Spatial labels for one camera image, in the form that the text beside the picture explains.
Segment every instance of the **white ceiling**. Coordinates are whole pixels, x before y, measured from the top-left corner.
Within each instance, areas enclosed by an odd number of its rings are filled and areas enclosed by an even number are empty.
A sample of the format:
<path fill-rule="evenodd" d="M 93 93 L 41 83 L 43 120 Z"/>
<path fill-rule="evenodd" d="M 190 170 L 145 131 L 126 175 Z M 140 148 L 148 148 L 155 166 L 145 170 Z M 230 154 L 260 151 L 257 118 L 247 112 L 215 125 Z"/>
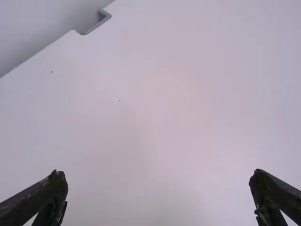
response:
<path fill-rule="evenodd" d="M 0 78 L 70 30 L 97 20 L 96 11 L 114 0 L 2 0 Z"/>

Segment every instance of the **ceiling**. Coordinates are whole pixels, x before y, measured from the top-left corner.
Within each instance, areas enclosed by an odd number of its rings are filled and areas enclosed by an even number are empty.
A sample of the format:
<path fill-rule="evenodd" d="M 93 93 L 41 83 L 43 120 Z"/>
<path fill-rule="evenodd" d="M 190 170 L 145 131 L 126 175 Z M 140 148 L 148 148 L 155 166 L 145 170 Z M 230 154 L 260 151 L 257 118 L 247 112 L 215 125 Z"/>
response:
<path fill-rule="evenodd" d="M 0 78 L 70 30 L 86 30 L 113 1 L 1 1 Z"/>

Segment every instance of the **metal bracket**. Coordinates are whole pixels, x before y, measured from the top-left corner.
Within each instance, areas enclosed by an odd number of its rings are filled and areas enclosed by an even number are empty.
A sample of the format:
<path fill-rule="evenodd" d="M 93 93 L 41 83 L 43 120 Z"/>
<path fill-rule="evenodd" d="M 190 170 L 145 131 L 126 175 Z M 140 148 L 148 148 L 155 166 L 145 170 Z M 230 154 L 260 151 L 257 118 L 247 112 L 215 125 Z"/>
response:
<path fill-rule="evenodd" d="M 102 25 L 104 22 L 106 22 L 108 19 L 112 17 L 110 13 L 106 12 L 103 9 L 99 9 L 97 13 L 98 13 L 99 22 L 95 24 L 93 27 L 91 27 L 90 29 L 88 29 L 87 31 L 85 31 L 82 35 L 89 34 L 90 32 L 95 30 L 97 27 L 99 27 L 100 25 Z"/>

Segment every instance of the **white wall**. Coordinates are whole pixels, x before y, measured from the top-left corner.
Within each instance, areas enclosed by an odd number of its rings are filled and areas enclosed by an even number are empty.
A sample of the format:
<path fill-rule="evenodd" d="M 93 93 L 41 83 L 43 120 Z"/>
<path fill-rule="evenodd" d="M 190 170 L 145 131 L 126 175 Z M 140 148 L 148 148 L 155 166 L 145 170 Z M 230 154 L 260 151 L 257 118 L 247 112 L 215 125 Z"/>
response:
<path fill-rule="evenodd" d="M 254 169 L 301 188 L 300 4 L 115 1 L 0 79 L 0 200 L 56 168 L 66 226 L 255 226 Z"/>
<path fill-rule="evenodd" d="M 71 30 L 97 21 L 97 9 L 113 0 L 2 0 L 0 77 Z"/>

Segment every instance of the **robotic claw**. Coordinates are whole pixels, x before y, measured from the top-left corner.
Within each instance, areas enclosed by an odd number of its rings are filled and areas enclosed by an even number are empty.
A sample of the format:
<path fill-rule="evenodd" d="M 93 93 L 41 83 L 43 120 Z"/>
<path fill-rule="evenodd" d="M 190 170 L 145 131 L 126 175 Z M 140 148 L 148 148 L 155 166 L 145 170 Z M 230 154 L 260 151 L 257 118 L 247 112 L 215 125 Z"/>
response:
<path fill-rule="evenodd" d="M 62 171 L 0 203 L 0 226 L 22 226 L 34 215 L 32 226 L 60 226 L 67 208 L 68 184 Z"/>
<path fill-rule="evenodd" d="M 257 169 L 249 186 L 259 226 L 287 226 L 282 210 L 301 226 L 301 191 Z M 0 203 L 0 226 L 22 226 L 37 214 L 32 226 L 60 226 L 67 208 L 68 184 L 62 171 Z"/>

